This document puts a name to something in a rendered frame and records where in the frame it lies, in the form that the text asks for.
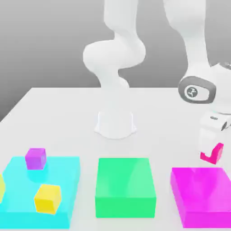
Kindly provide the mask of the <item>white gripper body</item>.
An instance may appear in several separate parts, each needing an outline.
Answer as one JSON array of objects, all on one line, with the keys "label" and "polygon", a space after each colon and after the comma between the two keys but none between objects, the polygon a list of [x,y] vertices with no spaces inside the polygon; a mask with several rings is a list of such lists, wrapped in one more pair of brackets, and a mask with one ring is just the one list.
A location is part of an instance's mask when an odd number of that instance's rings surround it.
[{"label": "white gripper body", "polygon": [[200,119],[200,131],[220,132],[231,126],[231,114],[207,111]]}]

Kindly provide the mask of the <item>small red cube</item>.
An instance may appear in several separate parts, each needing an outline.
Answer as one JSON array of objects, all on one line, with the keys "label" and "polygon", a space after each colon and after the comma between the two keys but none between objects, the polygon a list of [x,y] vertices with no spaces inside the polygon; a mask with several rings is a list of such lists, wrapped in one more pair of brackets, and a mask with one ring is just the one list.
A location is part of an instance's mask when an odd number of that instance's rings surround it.
[{"label": "small red cube", "polygon": [[206,156],[205,153],[201,152],[200,159],[216,165],[222,156],[223,147],[224,147],[223,143],[218,143],[215,146],[215,148],[212,150],[211,155],[209,157]]}]

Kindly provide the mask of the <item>small yellow cube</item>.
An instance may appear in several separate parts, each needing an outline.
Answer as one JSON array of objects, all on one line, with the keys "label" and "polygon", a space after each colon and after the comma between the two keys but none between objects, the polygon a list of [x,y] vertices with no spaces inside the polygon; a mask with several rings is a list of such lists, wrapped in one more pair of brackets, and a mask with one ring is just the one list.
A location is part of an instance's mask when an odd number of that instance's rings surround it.
[{"label": "small yellow cube", "polygon": [[59,185],[42,184],[34,196],[36,212],[56,214],[61,203],[61,188]]}]

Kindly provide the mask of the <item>small purple cube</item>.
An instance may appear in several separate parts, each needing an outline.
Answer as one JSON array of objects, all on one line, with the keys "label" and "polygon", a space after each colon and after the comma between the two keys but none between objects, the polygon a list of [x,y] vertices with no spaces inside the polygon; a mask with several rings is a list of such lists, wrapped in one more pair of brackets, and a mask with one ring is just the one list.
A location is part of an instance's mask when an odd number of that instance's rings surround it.
[{"label": "small purple cube", "polygon": [[46,164],[45,148],[30,148],[25,155],[28,170],[43,170]]}]

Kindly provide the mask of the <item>small lime cube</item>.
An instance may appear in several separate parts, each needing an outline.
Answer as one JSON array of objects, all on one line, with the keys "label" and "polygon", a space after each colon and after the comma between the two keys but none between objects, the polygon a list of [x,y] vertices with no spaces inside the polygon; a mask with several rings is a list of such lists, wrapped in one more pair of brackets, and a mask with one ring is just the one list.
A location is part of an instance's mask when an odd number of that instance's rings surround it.
[{"label": "small lime cube", "polygon": [[2,202],[4,194],[5,194],[5,181],[2,174],[0,174],[0,203]]}]

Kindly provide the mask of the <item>large magenta box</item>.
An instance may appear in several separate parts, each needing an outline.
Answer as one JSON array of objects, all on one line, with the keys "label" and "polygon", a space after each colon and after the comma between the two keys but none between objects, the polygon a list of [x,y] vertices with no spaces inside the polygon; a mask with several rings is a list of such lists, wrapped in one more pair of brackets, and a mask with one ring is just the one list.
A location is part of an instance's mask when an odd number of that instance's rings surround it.
[{"label": "large magenta box", "polygon": [[184,228],[231,228],[231,180],[220,167],[173,167],[171,189]]}]

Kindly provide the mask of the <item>large green box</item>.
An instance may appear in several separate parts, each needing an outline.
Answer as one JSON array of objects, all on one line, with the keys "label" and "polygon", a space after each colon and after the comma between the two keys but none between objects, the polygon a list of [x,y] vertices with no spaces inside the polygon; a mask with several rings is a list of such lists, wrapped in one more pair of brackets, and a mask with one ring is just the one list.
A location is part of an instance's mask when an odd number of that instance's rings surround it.
[{"label": "large green box", "polygon": [[97,218],[154,218],[157,196],[148,158],[100,158]]}]

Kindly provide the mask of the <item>large cyan box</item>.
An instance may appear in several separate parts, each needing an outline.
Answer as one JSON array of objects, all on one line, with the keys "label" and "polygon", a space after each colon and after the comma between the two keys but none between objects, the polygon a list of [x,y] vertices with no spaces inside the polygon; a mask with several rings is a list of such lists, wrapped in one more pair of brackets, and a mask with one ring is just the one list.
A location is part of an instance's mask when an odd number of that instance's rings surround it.
[{"label": "large cyan box", "polygon": [[[48,157],[43,170],[28,170],[24,157],[13,157],[5,170],[0,229],[68,229],[80,178],[79,157]],[[56,214],[38,213],[34,196],[42,184],[58,185]]]}]

